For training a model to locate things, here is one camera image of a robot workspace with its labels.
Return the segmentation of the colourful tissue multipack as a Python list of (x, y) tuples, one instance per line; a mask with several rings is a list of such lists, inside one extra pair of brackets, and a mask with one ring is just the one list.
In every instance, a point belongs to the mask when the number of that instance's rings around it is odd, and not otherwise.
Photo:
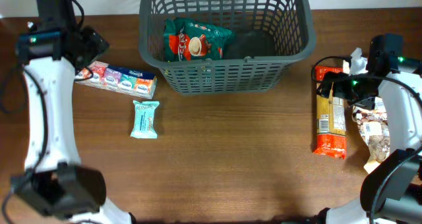
[(151, 72), (117, 67), (100, 61), (94, 61), (88, 68), (76, 74), (79, 84), (119, 92), (131, 96), (152, 99), (157, 77)]

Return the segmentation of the green coffee bag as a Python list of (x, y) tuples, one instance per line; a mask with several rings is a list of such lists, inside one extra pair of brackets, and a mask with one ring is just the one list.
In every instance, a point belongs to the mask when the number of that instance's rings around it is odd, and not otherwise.
[(168, 62), (220, 60), (235, 33), (227, 28), (190, 18), (167, 19), (164, 28), (164, 59)]

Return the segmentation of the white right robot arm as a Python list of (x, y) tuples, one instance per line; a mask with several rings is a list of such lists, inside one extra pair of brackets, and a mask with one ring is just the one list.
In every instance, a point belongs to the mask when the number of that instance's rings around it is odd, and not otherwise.
[(390, 155), (363, 181), (360, 197), (338, 208), (320, 212), (321, 223), (420, 223), (421, 186), (421, 60), (403, 54), (404, 39), (397, 34), (375, 36), (370, 43), (365, 72), (352, 57), (350, 71), (329, 72), (318, 83), (317, 94), (329, 92), (351, 104), (383, 100), (390, 132)]

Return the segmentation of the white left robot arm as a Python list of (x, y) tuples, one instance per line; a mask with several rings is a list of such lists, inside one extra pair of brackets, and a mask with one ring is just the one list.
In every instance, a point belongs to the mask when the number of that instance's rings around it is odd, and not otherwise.
[(108, 47), (89, 26), (31, 32), (16, 44), (28, 92), (30, 140), (24, 174), (11, 177), (11, 191), (44, 217), (71, 223), (136, 221), (107, 198), (103, 175), (81, 164), (75, 143), (75, 76)]

